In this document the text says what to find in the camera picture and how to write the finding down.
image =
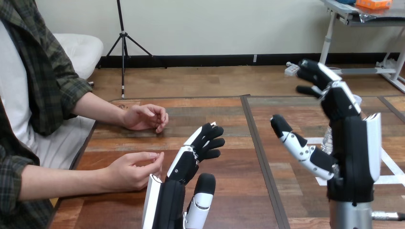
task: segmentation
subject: orange container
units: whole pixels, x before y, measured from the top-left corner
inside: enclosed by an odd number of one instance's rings
[[[373,10],[390,8],[393,0],[357,0],[356,5]]]

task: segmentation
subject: wooden table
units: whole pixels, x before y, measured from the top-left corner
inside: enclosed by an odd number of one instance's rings
[[[288,153],[275,136],[269,119],[282,114],[294,130],[319,142],[327,128],[319,102],[306,97],[228,97],[118,100],[167,108],[170,122],[162,134],[133,132],[96,124],[78,160],[81,170],[108,166],[129,152],[165,152],[163,174],[184,141],[201,125],[216,121],[226,144],[217,159],[203,161],[186,187],[186,209],[200,173],[216,177],[216,191],[205,229],[301,229],[329,227],[326,186]],[[405,171],[405,97],[363,97],[363,115],[382,113],[383,148]],[[395,176],[382,163],[382,176]],[[373,208],[405,212],[405,187],[375,185]],[[140,228],[145,191],[60,199],[52,229]],[[375,222],[374,228],[404,228],[402,222]]]
[[[112,102],[122,108],[134,104],[166,107],[170,122],[162,134],[134,132],[97,124],[77,168],[99,169],[130,152],[165,152],[166,174],[179,148],[194,131],[216,121],[224,128],[221,156],[206,160],[186,186],[184,209],[200,173],[215,175],[216,190],[206,229],[275,228],[277,222],[256,156],[241,98],[145,99]],[[59,201],[52,229],[139,229],[146,190]]]
[[[319,102],[306,97],[248,97],[247,100],[290,227],[329,229],[326,186],[321,186],[312,173],[280,144],[269,122],[272,115],[281,114],[297,134],[311,138],[318,143],[315,145],[320,146],[329,121]],[[404,112],[404,105],[404,96],[363,97],[361,104],[363,117],[382,113],[383,149],[402,171],[405,171],[405,119],[395,110]],[[381,176],[393,175],[382,162]],[[405,187],[402,183],[374,187],[374,210],[405,212]],[[373,228],[405,228],[403,222],[374,221],[373,224]]]

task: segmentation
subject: water bottle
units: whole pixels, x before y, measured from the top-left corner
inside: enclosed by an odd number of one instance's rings
[[[356,103],[360,106],[360,104],[362,103],[362,99],[355,94],[353,95],[353,97],[356,100]],[[328,129],[326,130],[325,136],[323,137],[320,148],[322,149],[322,151],[324,151],[327,154],[332,153],[332,150],[333,150],[332,129],[329,126],[328,126]]]

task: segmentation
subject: rolled-up sleeve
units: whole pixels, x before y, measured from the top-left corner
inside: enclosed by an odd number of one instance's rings
[[[33,161],[21,157],[7,155],[6,149],[0,145],[0,214],[12,213],[18,202],[21,190],[21,173],[26,165]]]
[[[80,78],[75,72],[72,61],[67,56],[63,47],[45,26],[42,17],[39,17],[46,33],[46,52],[51,61],[61,92],[63,116],[65,119],[75,117],[75,115],[71,114],[71,111],[76,106],[77,101],[86,93],[91,92],[92,88],[85,79]]]

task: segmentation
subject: green plaid shirt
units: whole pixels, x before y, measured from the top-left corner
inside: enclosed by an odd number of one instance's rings
[[[0,0],[0,19],[13,38],[27,72],[30,124],[35,132],[50,135],[65,119],[74,117],[71,110],[91,87],[75,73],[34,0]],[[41,229],[50,219],[53,207],[49,200],[18,200],[21,172],[28,164],[40,165],[40,161],[14,136],[0,100],[1,229]]]

